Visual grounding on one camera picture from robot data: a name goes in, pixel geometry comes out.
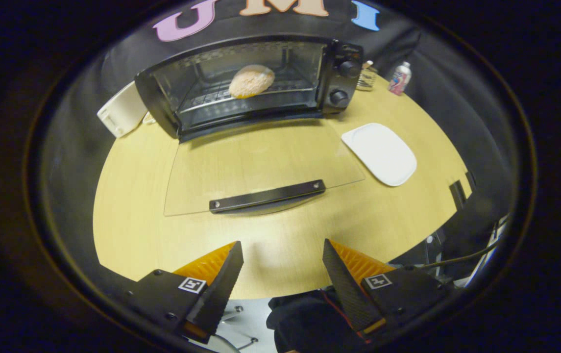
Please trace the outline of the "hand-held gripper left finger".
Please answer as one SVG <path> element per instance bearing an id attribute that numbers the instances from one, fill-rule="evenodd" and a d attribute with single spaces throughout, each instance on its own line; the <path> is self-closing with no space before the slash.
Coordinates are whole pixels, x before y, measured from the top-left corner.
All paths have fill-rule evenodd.
<path id="1" fill-rule="evenodd" d="M 244 263 L 240 241 L 178 270 L 153 270 L 126 286 L 126 306 L 164 330 L 200 343 L 215 335 Z"/>

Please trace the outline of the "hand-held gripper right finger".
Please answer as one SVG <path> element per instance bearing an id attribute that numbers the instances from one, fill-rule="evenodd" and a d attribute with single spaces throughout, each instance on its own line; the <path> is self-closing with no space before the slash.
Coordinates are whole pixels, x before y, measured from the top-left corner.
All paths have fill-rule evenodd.
<path id="1" fill-rule="evenodd" d="M 399 333 L 452 293 L 415 266 L 393 268 L 325 239 L 322 261 L 350 327 L 364 339 Z"/>

